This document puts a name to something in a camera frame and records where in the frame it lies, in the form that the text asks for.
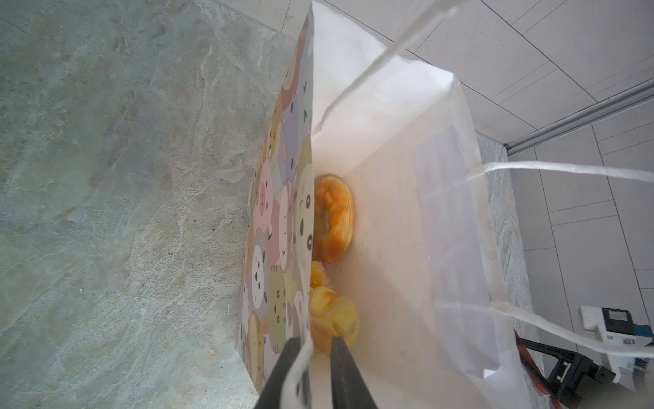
cartoon animal print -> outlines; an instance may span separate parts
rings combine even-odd
[[[264,335],[264,383],[268,381],[270,374],[273,372],[279,355],[280,353],[271,348],[270,336]]]
[[[250,365],[252,372],[250,376],[254,387],[260,391],[264,386],[264,332],[266,323],[261,324],[254,312],[250,315]]]
[[[265,233],[257,230],[254,236],[254,250],[252,251],[252,270],[250,271],[250,282],[252,289],[252,307],[259,319],[266,316],[268,310],[268,287],[270,282],[267,280],[266,266],[266,239]]]
[[[260,228],[264,233],[272,231],[272,216],[273,170],[270,168],[270,160],[266,159],[261,167],[257,201],[254,208],[254,228]]]
[[[285,183],[279,194],[279,222],[277,236],[279,237],[279,266],[285,270],[288,266],[291,248],[292,207],[290,203],[290,182]]]
[[[290,205],[289,186],[290,182],[287,181],[273,201],[273,230],[272,233],[266,235],[268,240],[266,248],[268,268],[279,265],[285,270],[286,266],[288,266],[290,232],[293,227],[291,223],[292,207]]]
[[[279,171],[282,182],[295,179],[298,166],[298,99],[293,97],[284,111],[282,141],[279,147]]]
[[[243,282],[250,275],[252,271],[252,241],[254,240],[254,225],[249,224],[247,233],[245,235],[245,248],[243,249]]]
[[[270,125],[268,126],[268,133],[264,139],[264,155],[265,158],[270,159],[271,168],[275,168],[277,163],[277,154],[279,152],[279,143],[282,137],[282,113],[284,109],[282,108],[282,98],[281,96],[277,97],[277,102],[275,104],[275,110],[273,111],[273,117],[270,120]]]
[[[295,94],[297,110],[297,127],[296,137],[301,145],[304,138],[311,133],[311,113],[313,108],[313,88],[311,76],[313,75],[313,59],[309,55],[309,47],[313,46],[312,41],[305,42],[305,49],[300,62],[300,74],[298,75],[298,89]]]
[[[286,303],[286,339],[300,336],[300,316],[293,300]]]
[[[250,295],[249,290],[245,287],[245,283],[241,286],[241,339],[245,339],[248,332],[247,320],[250,317]]]
[[[275,353],[280,353],[286,342],[286,282],[281,267],[274,266],[268,274],[270,281],[270,295],[268,300],[268,314],[266,314],[268,334]]]
[[[298,168],[293,193],[295,215],[293,218],[293,261],[304,283],[309,282],[311,252],[313,249],[313,167],[310,164]]]
[[[252,344],[250,343],[250,330],[247,326],[247,331],[245,333],[245,338],[243,339],[243,363],[245,364],[245,369],[252,379],[252,354],[250,353]]]
[[[290,102],[295,94],[295,91],[298,89],[298,74],[300,73],[300,61],[302,59],[302,53],[304,52],[304,42],[307,38],[308,23],[305,21],[302,30],[300,31],[300,37],[298,38],[298,45],[293,53],[290,64],[288,65],[288,71],[286,72],[286,78],[284,79],[284,84],[279,95],[282,98],[282,109],[286,110],[290,105]]]
[[[279,199],[273,200],[273,229],[265,234],[266,237],[266,266],[272,268],[279,262]]]

floor tile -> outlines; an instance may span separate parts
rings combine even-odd
[[[605,155],[651,141],[652,139],[654,139],[654,122],[616,136],[611,136],[603,141],[599,141],[597,145],[600,147],[600,153]]]
[[[509,143],[535,130],[533,126],[510,113],[483,128],[481,133],[497,142]]]
[[[502,103],[505,102],[507,99],[510,97],[514,96],[518,92],[524,90],[534,82],[540,80],[547,74],[551,73],[552,71],[556,70],[557,66],[554,65],[553,62],[547,60],[543,65],[541,65],[539,68],[536,68],[529,74],[525,75],[523,78],[519,79],[516,81],[514,84],[512,84],[509,88],[506,88],[504,91],[500,92],[499,94],[495,95],[491,100],[495,103]]]
[[[525,262],[529,287],[532,293],[534,313],[551,323],[572,330],[572,321],[568,311],[565,288],[559,270],[559,258],[556,249],[525,251]],[[573,342],[552,335],[539,329],[539,342],[559,348],[576,350]],[[545,372],[549,373],[555,360],[543,355]]]
[[[636,270],[636,277],[640,288],[654,289],[654,270]]]
[[[480,0],[461,5],[460,11],[445,19],[416,54],[453,72],[487,98],[547,62]]]
[[[283,35],[292,39],[297,39],[300,36],[304,20],[309,13],[310,4],[311,0],[290,0],[286,20],[284,20],[284,27],[282,28]]]
[[[549,220],[554,226],[555,224],[580,222],[609,216],[617,216],[617,210],[615,210],[613,200],[577,206],[571,209],[551,211],[549,213]]]
[[[654,56],[654,2],[566,1],[525,37],[588,88]]]
[[[500,105],[540,129],[594,103],[586,91],[556,69]]]
[[[654,141],[602,157],[615,168],[654,171]],[[654,270],[654,188],[651,183],[609,178],[615,206],[637,270]]]
[[[513,155],[509,160],[535,159],[536,153],[532,148]],[[525,251],[554,247],[540,172],[538,170],[513,169],[511,170],[511,184]]]
[[[232,10],[281,33],[290,0],[220,0]]]
[[[329,4],[346,12],[368,27],[382,33],[392,41],[413,23],[429,6],[431,0],[412,0],[409,2],[395,0],[329,0]],[[414,51],[434,30],[440,21],[432,22],[421,33],[415,44],[408,47]]]
[[[518,18],[518,20],[511,23],[511,25],[518,30],[520,34],[524,34],[525,31],[534,27],[536,23],[565,2],[566,0],[540,0],[535,6]]]
[[[629,310],[635,322],[647,315],[617,216],[552,226],[575,332],[583,330],[580,306]]]
[[[613,115],[607,119],[593,124],[595,137],[598,141],[615,136],[619,133],[647,125],[654,120],[654,101],[639,105],[635,108]]]
[[[472,115],[472,122],[474,122],[476,130],[482,130],[508,114],[504,108],[493,103],[465,84],[461,84],[461,89],[463,89],[463,93],[466,96],[470,114]]]
[[[645,309],[647,310],[647,315],[652,317],[649,324],[651,325],[654,322],[654,289],[642,289],[643,301],[645,302]]]
[[[603,101],[652,77],[654,77],[654,56],[588,87],[587,91],[596,100]]]
[[[581,165],[602,165],[590,126],[536,147],[538,160]],[[549,211],[612,200],[605,176],[541,171]]]
[[[507,23],[512,24],[536,6],[538,0],[484,0],[484,3]]]

paper bag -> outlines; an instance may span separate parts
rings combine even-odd
[[[381,408],[530,406],[505,301],[481,163],[458,81],[394,57],[311,133],[385,47],[313,3],[256,168],[245,242],[239,347],[261,389],[287,339],[309,328],[313,181],[354,198],[349,251],[327,266],[361,315],[353,357]],[[329,360],[311,365],[313,407],[330,408]]]

gray marble surface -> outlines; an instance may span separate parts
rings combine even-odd
[[[0,407],[252,407],[245,204],[293,42],[208,0],[0,7]],[[508,172],[488,180],[530,308]]]

donut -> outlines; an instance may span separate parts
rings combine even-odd
[[[334,289],[332,280],[327,276],[325,266],[323,266],[319,261],[311,262],[311,280],[309,282],[309,287],[312,289],[316,287],[327,287],[330,290]]]
[[[309,317],[316,351],[328,357],[334,336],[342,337],[348,346],[352,346],[361,329],[361,318],[354,303],[327,287],[310,290]]]
[[[323,175],[315,182],[313,259],[338,261],[352,242],[352,192],[338,177]]]

